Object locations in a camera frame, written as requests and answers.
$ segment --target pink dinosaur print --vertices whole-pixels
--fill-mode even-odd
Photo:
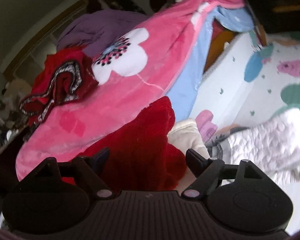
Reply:
[[[300,60],[284,61],[277,66],[279,72],[287,73],[293,77],[300,77]]]

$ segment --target silver screw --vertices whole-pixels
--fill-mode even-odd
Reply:
[[[109,189],[101,189],[97,192],[97,196],[101,198],[107,198],[112,195],[112,191]]]
[[[200,195],[200,192],[195,189],[187,189],[183,194],[190,198],[195,198]]]

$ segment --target purple cloth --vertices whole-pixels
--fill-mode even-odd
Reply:
[[[88,57],[99,56],[118,38],[147,20],[147,15],[106,9],[75,19],[60,35],[57,51],[87,45],[82,51]]]

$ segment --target ribbed black surface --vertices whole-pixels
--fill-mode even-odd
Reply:
[[[82,222],[63,232],[42,236],[14,233],[29,240],[276,240],[287,237],[284,232],[269,236],[231,232],[219,226],[199,202],[183,200],[175,191],[123,191],[116,199],[99,201]]]

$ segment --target floral blanket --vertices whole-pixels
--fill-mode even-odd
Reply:
[[[46,157],[66,162],[132,121],[166,94],[183,70],[207,14],[243,0],[184,0],[119,38],[92,70],[99,86],[78,103],[55,107],[21,148],[16,172],[23,179]]]

